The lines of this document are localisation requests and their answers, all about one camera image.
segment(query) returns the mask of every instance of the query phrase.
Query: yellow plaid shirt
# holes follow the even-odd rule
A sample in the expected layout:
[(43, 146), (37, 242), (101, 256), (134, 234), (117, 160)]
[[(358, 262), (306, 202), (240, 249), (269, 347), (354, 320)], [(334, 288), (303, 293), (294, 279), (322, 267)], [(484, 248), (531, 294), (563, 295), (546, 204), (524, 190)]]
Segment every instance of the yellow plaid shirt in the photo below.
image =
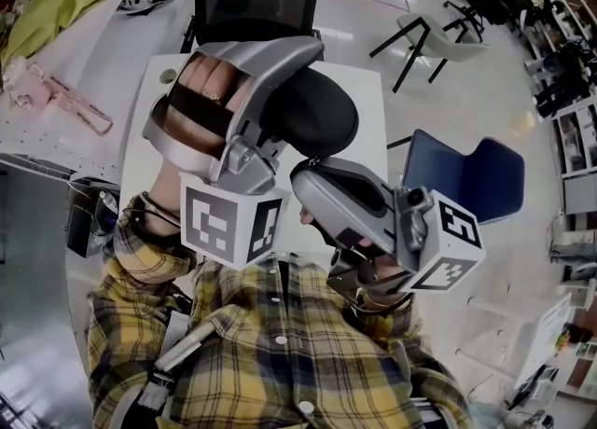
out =
[[(105, 253), (104, 279), (90, 295), (98, 428), (109, 426), (128, 388), (147, 381), (175, 308), (169, 285), (195, 266), (184, 248), (144, 242), (127, 217)], [(472, 427), (456, 382), (419, 336), (412, 305), (357, 317), (321, 268), (298, 257), (288, 266), (287, 307), (275, 256), (244, 271), (202, 267), (189, 325), (211, 321), (217, 334), (183, 362), (171, 420), (160, 427), (421, 428), (414, 396)], [(309, 415), (304, 401), (314, 407)]]

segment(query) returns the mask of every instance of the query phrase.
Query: green cloth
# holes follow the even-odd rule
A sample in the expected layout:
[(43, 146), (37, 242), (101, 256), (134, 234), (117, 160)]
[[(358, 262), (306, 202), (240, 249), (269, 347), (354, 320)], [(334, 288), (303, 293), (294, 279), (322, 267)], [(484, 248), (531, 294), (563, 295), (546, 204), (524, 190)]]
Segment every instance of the green cloth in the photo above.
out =
[(2, 63), (12, 56), (31, 56), (77, 17), (104, 0), (31, 0), (15, 23)]

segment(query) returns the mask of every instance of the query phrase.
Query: white marker cube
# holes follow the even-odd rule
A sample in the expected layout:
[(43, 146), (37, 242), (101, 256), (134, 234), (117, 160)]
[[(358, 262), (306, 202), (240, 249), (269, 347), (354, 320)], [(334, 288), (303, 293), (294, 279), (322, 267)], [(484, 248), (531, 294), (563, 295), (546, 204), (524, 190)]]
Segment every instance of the white marker cube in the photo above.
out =
[(430, 194), (435, 205), (423, 215), (427, 240), (419, 271), (401, 291), (450, 291), (485, 259), (477, 218), (437, 191)]
[(181, 241), (199, 254), (243, 270), (273, 249), (290, 192), (242, 195), (181, 173)]

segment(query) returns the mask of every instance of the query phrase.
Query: ring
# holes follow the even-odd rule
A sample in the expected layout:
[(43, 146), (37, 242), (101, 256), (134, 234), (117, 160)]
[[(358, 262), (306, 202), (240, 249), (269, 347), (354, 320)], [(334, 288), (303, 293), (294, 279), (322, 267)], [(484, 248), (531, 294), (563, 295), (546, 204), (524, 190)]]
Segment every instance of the ring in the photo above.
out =
[(209, 90), (202, 90), (201, 96), (206, 97), (210, 101), (220, 102), (222, 98), (217, 95), (217, 92), (210, 92)]

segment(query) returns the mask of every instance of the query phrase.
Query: blue chair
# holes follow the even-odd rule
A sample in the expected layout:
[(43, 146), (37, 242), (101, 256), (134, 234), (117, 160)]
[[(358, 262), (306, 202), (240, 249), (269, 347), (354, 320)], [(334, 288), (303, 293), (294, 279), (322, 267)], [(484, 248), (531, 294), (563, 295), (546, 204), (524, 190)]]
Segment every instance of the blue chair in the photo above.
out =
[(402, 185), (437, 190), (472, 212), (480, 224), (515, 214), (524, 198), (524, 160), (489, 137), (464, 156), (416, 130), (388, 149), (410, 142)]

